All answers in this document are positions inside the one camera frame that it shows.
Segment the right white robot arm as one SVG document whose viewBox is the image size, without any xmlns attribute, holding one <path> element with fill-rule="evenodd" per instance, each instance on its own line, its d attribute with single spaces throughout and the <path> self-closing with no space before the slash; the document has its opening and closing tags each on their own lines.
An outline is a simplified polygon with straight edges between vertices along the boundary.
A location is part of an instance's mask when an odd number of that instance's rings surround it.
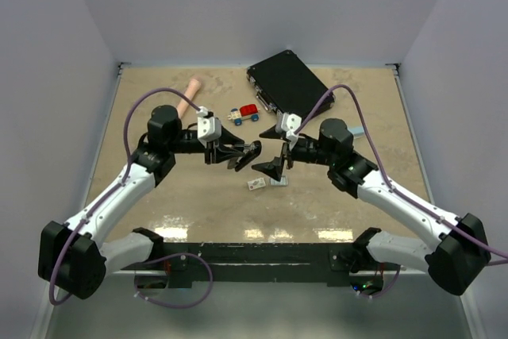
<svg viewBox="0 0 508 339">
<path fill-rule="evenodd" d="M 462 295 L 491 260 L 483 223 L 473 214 L 460 217 L 442 210 L 384 175 L 379 165 L 355 151 L 354 137 L 341 119 L 325 119 L 317 138 L 298 135 L 299 122 L 294 114 L 283 115 L 282 123 L 260 134 L 283 145 L 279 156 L 253 169 L 281 180 L 283 170 L 295 162 L 326 166 L 335 188 L 376 206 L 416 235 L 367 229 L 353 243 L 355 265 L 364 270 L 381 263 L 402 265 L 428 274 L 444 291 Z"/>
</svg>

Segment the staple tray with staples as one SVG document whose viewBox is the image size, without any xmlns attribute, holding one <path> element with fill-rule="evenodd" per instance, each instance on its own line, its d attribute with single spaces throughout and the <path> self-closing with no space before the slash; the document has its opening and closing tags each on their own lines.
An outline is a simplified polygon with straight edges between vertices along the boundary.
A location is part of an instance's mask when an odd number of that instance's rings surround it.
<svg viewBox="0 0 508 339">
<path fill-rule="evenodd" d="M 270 185 L 273 187 L 287 187 L 288 179 L 285 175 L 282 175 L 280 180 L 270 179 Z"/>
</svg>

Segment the black stapler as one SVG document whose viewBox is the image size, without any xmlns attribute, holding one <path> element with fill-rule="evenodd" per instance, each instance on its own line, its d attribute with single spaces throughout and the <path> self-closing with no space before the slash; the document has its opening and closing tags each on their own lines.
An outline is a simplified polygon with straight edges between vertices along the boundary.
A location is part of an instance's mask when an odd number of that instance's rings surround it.
<svg viewBox="0 0 508 339">
<path fill-rule="evenodd" d="M 236 172 L 241 171 L 254 159 L 256 159 L 262 152 L 262 144 L 260 141 L 253 141 L 251 144 L 245 144 L 243 147 L 243 156 L 238 158 L 232 158 L 227 163 L 228 170 L 234 170 Z"/>
</svg>

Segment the light blue stapler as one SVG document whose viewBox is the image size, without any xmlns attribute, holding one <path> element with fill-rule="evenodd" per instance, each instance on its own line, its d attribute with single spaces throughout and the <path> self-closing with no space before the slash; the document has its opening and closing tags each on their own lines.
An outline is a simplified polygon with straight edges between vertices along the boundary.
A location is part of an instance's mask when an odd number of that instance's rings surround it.
<svg viewBox="0 0 508 339">
<path fill-rule="evenodd" d="M 353 135 L 355 139 L 363 137 L 365 134 L 364 128 L 362 126 L 348 128 L 348 131 Z"/>
</svg>

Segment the pink plastic flashlight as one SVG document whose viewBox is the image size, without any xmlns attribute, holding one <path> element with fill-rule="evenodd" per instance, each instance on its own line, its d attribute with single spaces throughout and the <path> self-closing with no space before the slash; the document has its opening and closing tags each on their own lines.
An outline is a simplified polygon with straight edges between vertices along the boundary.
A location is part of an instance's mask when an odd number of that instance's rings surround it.
<svg viewBox="0 0 508 339">
<path fill-rule="evenodd" d="M 198 93 L 198 91 L 201 89 L 201 87 L 202 87 L 202 81 L 196 77 L 193 77 L 189 80 L 187 88 L 183 94 L 186 98 L 193 101 L 195 95 Z M 179 118 L 183 117 L 183 115 L 186 113 L 187 109 L 189 108 L 189 105 L 190 105 L 190 103 L 183 98 L 179 101 L 179 104 L 176 107 L 176 109 L 178 111 Z"/>
</svg>

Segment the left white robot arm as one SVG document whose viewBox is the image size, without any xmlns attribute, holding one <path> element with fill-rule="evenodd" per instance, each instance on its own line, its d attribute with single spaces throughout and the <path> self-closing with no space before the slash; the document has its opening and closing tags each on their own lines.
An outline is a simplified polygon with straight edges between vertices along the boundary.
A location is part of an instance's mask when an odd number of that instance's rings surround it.
<svg viewBox="0 0 508 339">
<path fill-rule="evenodd" d="M 195 129 L 184 129 L 175 107 L 157 106 L 147 127 L 122 172 L 91 204 L 64 223 L 51 221 L 43 228 L 38 275 L 52 288 L 87 299 L 122 268 L 140 263 L 156 269 L 164 262 L 162 238 L 147 229 L 135 229 L 117 241 L 106 238 L 169 174 L 176 155 L 203 154 L 206 164 L 234 160 L 235 171 L 248 163 L 248 144 L 206 108 L 198 112 Z"/>
</svg>

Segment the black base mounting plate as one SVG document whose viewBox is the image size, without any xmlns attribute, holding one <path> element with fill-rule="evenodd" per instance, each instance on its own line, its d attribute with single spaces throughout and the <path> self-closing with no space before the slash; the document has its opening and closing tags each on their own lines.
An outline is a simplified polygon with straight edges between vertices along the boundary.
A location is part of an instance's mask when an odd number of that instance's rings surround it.
<svg viewBox="0 0 508 339">
<path fill-rule="evenodd" d="M 206 282 L 209 274 L 199 260 L 211 268 L 215 282 L 324 283 L 348 287 L 365 283 L 381 266 L 374 260 L 356 258 L 351 243 L 170 243 L 165 242 L 152 260 L 175 254 L 158 264 L 131 264 L 124 269 L 168 276 L 171 288 Z"/>
</svg>

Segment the red white toy car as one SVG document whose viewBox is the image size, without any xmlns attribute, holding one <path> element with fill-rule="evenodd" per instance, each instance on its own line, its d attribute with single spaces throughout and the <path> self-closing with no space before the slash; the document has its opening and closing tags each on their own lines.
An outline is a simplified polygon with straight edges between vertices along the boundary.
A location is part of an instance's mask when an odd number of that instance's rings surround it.
<svg viewBox="0 0 508 339">
<path fill-rule="evenodd" d="M 255 104 L 244 105 L 240 108 L 233 108 L 228 114 L 228 120 L 232 121 L 235 126 L 240 126 L 244 121 L 258 121 L 259 110 Z"/>
</svg>

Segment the white staple box sleeve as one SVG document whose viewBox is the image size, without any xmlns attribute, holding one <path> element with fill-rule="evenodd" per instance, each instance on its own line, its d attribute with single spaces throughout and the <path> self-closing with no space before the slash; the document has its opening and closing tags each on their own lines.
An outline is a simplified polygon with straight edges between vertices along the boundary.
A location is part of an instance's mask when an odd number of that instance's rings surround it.
<svg viewBox="0 0 508 339">
<path fill-rule="evenodd" d="M 258 190 L 267 186 L 265 178 L 259 177 L 257 179 L 249 180 L 247 182 L 250 191 Z"/>
</svg>

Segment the black metal-edged briefcase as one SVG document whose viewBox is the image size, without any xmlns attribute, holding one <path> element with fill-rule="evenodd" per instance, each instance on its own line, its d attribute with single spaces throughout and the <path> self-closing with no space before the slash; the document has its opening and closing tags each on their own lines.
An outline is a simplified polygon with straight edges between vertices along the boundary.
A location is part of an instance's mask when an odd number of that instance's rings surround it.
<svg viewBox="0 0 508 339">
<path fill-rule="evenodd" d="M 265 108 L 305 118 L 328 88 L 291 50 L 248 67 L 248 81 Z"/>
</svg>

